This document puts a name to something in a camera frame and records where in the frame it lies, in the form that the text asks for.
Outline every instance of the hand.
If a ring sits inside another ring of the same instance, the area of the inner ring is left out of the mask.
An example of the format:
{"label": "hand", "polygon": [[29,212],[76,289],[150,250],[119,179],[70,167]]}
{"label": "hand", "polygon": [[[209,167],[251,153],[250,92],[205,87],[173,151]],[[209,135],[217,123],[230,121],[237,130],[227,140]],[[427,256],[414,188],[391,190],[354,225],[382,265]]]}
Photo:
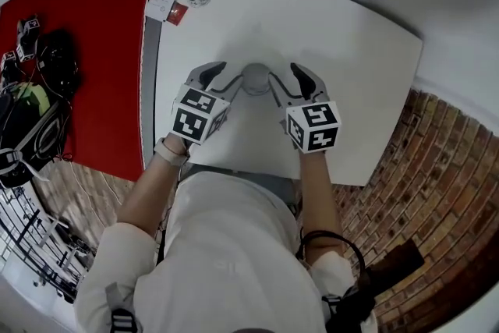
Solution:
{"label": "hand", "polygon": [[180,136],[176,136],[173,133],[169,133],[164,139],[163,144],[175,154],[186,155],[187,149],[184,144],[184,139]]}

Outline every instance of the floor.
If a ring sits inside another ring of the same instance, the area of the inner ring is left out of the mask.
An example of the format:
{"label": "floor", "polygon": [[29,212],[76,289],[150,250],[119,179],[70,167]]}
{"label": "floor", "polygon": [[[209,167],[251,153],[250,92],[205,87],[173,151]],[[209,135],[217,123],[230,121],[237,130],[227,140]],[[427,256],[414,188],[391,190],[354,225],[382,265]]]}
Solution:
{"label": "floor", "polygon": [[41,171],[50,182],[33,180],[40,200],[52,213],[67,218],[88,243],[97,247],[105,226],[116,220],[116,211],[133,182],[82,165],[56,161]]}

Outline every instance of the white desk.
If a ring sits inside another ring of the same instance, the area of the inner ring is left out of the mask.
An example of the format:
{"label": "white desk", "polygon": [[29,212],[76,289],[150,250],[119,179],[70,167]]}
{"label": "white desk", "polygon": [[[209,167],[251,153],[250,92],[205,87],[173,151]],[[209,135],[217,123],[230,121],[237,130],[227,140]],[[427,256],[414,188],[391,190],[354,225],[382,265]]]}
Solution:
{"label": "white desk", "polygon": [[[163,24],[156,139],[168,133],[172,102],[191,69],[226,61],[212,83],[222,88],[250,62],[262,62],[299,94],[289,68],[298,62],[324,80],[342,117],[337,147],[327,152],[331,181],[365,185],[397,123],[421,48],[419,38],[349,0],[211,0],[189,8],[179,26]],[[192,154],[197,164],[299,177],[270,93],[249,97],[241,90],[220,132]]]}

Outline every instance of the red table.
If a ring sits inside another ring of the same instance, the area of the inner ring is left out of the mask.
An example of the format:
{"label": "red table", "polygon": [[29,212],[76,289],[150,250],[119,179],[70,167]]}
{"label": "red table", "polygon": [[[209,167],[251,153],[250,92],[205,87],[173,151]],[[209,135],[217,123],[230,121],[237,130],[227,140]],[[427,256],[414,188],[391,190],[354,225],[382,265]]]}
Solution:
{"label": "red table", "polygon": [[79,164],[124,179],[143,170],[139,84],[146,0],[10,0],[0,13],[0,55],[14,50],[16,24],[36,13],[42,33],[68,30],[82,85],[66,151]]}

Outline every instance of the metal rack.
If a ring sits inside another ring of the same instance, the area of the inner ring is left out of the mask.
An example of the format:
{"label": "metal rack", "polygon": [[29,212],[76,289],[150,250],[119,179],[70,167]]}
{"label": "metal rack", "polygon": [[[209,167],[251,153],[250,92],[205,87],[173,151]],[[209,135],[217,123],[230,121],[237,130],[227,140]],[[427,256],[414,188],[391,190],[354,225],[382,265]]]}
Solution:
{"label": "metal rack", "polygon": [[41,210],[26,196],[22,187],[0,190],[2,239],[6,234],[3,239],[6,246],[0,256],[6,260],[5,254],[14,253],[43,282],[54,286],[66,300],[72,301],[82,274],[73,262],[76,250],[55,239],[56,223],[41,216]]}

